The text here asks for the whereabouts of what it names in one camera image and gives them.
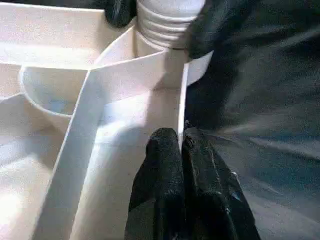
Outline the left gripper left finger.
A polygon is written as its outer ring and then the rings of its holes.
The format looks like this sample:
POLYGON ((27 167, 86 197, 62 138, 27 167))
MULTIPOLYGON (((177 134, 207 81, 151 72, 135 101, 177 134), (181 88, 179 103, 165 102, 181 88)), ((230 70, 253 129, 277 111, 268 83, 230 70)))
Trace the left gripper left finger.
POLYGON ((183 164, 172 128, 157 129, 147 142, 144 161, 131 189, 124 238, 187 238, 183 164))

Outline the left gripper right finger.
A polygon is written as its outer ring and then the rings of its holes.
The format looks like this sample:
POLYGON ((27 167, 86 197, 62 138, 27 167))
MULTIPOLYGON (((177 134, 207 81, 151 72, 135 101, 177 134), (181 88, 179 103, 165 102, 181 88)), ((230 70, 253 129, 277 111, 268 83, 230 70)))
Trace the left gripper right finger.
POLYGON ((182 162, 191 240, 261 238, 236 173, 205 136, 185 137, 182 162))

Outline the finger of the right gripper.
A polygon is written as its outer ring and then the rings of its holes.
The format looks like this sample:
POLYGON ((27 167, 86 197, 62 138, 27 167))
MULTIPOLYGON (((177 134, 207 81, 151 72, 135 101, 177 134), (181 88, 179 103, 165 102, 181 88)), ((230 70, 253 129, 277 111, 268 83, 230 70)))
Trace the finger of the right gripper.
POLYGON ((241 26, 239 0, 207 0, 186 31, 186 48, 191 59, 199 59, 241 26))
POLYGON ((115 28, 127 26, 137 15, 136 0, 106 0, 104 3, 106 21, 115 28))

